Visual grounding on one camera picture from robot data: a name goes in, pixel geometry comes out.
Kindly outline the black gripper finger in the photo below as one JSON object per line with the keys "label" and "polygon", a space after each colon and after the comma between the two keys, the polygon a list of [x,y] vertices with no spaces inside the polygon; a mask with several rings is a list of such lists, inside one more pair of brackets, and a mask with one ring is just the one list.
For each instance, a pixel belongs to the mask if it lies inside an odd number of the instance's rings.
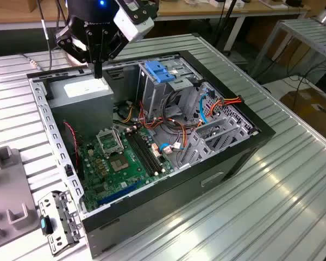
{"label": "black gripper finger", "polygon": [[128,40],[122,32],[117,31],[113,36],[111,36],[108,31],[103,29],[100,53],[97,61],[97,78],[102,78],[103,64],[108,60],[116,58],[127,44]]}
{"label": "black gripper finger", "polygon": [[94,57],[90,49],[85,46],[85,49],[74,43],[74,38],[68,26],[55,34],[57,45],[70,56],[75,58],[80,63],[87,63],[91,69],[95,79],[98,79],[98,59]]}

